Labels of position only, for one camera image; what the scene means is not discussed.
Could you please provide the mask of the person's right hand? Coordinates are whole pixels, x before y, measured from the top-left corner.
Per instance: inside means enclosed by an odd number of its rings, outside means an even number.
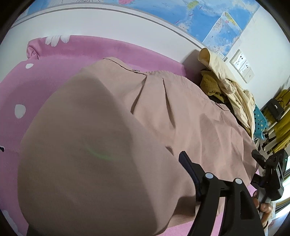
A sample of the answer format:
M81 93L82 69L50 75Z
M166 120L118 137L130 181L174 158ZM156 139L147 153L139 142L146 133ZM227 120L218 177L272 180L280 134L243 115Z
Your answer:
M262 218L261 223L263 225L263 228L266 229L269 224L269 219L271 218L272 212L273 212L273 206L270 203L260 203L257 198L258 191L256 190L253 193L252 200L254 202L254 205L257 210L260 210L262 212Z

